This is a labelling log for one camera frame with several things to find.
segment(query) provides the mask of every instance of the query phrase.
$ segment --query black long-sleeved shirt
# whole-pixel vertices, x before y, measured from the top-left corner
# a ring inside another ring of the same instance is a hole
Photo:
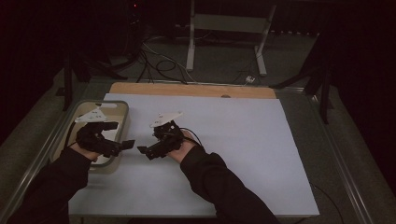
[[[91,161],[71,148],[35,177],[19,209],[7,224],[69,223],[67,203],[87,186]],[[194,147],[180,164],[192,190],[213,203],[227,223],[277,224],[265,203],[247,189],[222,158]]]

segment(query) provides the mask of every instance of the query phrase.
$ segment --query white metal frame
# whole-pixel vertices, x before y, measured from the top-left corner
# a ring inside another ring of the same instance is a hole
[[[262,49],[270,31],[272,19],[274,17],[276,6],[271,7],[270,13],[266,18],[250,18],[250,17],[234,17],[221,15],[207,15],[195,13],[195,0],[191,0],[191,16],[190,16],[190,44],[187,53],[186,68],[192,71],[194,67],[194,31],[195,29],[219,30],[219,31],[236,31],[262,34],[262,41],[258,46],[254,47],[257,65],[259,67],[260,76],[267,75],[264,59],[262,57]]]

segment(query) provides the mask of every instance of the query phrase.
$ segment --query left arm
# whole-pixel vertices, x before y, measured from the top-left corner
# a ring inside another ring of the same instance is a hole
[[[26,190],[21,206],[8,219],[13,223],[68,223],[68,201],[88,183],[91,162],[98,153],[74,144],[41,169]]]

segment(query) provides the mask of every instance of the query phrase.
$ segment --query person's arm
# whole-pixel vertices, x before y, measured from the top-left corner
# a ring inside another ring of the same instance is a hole
[[[91,162],[99,155],[78,144],[65,148],[55,162],[40,170],[7,224],[68,223],[68,201],[87,186]]]
[[[180,163],[191,189],[215,205],[219,218],[231,223],[279,223],[266,204],[245,187],[218,154],[207,154],[202,147],[185,141],[180,150],[168,156]]]

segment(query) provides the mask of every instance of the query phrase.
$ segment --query hand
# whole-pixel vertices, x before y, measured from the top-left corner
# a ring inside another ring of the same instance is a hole
[[[190,132],[188,131],[182,131],[184,136],[193,139],[192,135]],[[175,161],[177,161],[178,163],[181,163],[184,159],[184,157],[186,157],[187,153],[189,153],[189,151],[195,146],[195,144],[187,139],[184,139],[183,143],[181,144],[181,147],[179,150],[173,150],[168,152],[166,155],[172,159],[174,159]]]
[[[90,161],[97,161],[98,157],[101,155],[101,154],[99,154],[97,152],[92,152],[92,151],[89,151],[87,149],[84,149],[84,148],[80,147],[78,145],[78,143],[75,143],[75,144],[71,145],[70,148],[72,148],[73,150],[75,150],[79,154],[83,155],[84,157],[86,157]]]

